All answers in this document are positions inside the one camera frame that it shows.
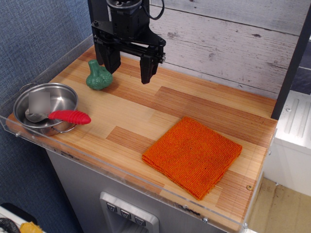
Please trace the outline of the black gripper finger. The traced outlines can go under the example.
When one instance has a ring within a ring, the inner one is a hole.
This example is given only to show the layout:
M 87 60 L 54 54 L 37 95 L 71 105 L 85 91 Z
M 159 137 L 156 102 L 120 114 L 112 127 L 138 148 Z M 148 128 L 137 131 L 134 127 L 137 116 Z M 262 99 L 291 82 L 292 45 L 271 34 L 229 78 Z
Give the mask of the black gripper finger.
M 94 36 L 96 59 L 100 65 L 113 74 L 121 65 L 120 51 L 114 47 L 114 41 Z
M 157 49 L 147 48 L 147 51 L 140 58 L 141 82 L 148 84 L 153 75 L 156 74 L 158 66 Z

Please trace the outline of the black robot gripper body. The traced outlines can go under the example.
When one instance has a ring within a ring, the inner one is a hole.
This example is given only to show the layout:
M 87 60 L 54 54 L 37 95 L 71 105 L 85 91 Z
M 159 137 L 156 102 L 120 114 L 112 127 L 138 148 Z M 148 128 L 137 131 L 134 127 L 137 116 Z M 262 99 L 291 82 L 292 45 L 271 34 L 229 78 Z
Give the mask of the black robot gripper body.
M 165 60 L 166 41 L 150 29 L 150 20 L 159 20 L 165 10 L 162 1 L 160 13 L 153 17 L 148 0 L 108 0 L 109 20 L 112 34 L 105 40 L 114 41 L 114 47 L 121 52 L 141 58 L 147 48 L 157 49 L 158 63 Z

